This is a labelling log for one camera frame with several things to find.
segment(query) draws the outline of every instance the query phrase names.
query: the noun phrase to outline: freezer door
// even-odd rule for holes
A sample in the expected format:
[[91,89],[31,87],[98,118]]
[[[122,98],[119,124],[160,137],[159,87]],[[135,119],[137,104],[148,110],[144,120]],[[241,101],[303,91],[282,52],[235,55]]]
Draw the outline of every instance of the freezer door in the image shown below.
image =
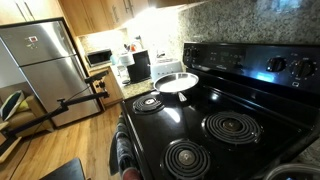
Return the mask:
[[[21,70],[48,112],[59,107],[58,99],[65,98],[67,100],[87,88],[87,84],[83,82],[84,77],[77,66],[76,56],[25,66]],[[92,94],[90,88],[74,98],[89,94]],[[56,126],[61,126],[99,111],[97,101],[90,100],[69,106],[69,111],[52,118],[52,120]]]
[[60,21],[4,28],[0,36],[18,66],[75,54]]

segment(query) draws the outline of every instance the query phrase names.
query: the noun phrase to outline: black stove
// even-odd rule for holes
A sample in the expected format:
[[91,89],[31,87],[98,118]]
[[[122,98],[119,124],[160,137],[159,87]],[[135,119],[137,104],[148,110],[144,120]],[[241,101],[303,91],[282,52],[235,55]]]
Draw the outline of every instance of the black stove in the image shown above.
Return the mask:
[[319,50],[186,43],[199,77],[187,103],[156,91],[122,103],[143,179],[259,179],[290,161],[320,132]]

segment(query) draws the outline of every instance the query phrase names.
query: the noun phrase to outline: stove control panel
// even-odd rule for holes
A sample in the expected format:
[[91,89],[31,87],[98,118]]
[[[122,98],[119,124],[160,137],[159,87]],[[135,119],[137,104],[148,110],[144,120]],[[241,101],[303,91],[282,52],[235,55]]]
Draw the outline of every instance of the stove control panel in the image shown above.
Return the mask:
[[183,62],[320,94],[320,46],[185,43]]

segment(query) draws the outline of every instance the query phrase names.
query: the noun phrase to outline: pan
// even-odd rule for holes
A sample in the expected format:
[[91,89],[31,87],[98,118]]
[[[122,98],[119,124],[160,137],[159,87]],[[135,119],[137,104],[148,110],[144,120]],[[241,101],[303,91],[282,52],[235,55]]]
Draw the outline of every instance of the pan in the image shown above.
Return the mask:
[[198,76],[191,73],[172,73],[159,78],[153,86],[161,93],[178,94],[180,101],[184,102],[187,98],[181,93],[181,91],[194,87],[198,81]]

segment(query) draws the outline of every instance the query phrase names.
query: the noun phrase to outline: burner drip pan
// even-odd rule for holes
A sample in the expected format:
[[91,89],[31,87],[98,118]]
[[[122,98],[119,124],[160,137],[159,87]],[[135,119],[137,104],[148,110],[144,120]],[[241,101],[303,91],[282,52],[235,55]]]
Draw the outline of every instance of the burner drip pan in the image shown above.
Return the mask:
[[146,95],[133,103],[133,111],[136,114],[152,114],[164,108],[161,95]]
[[202,127],[209,135],[232,145],[258,143],[262,127],[250,116],[233,111],[207,116]]
[[210,156],[194,142],[177,140],[166,148],[161,165],[176,179],[201,179],[210,168]]

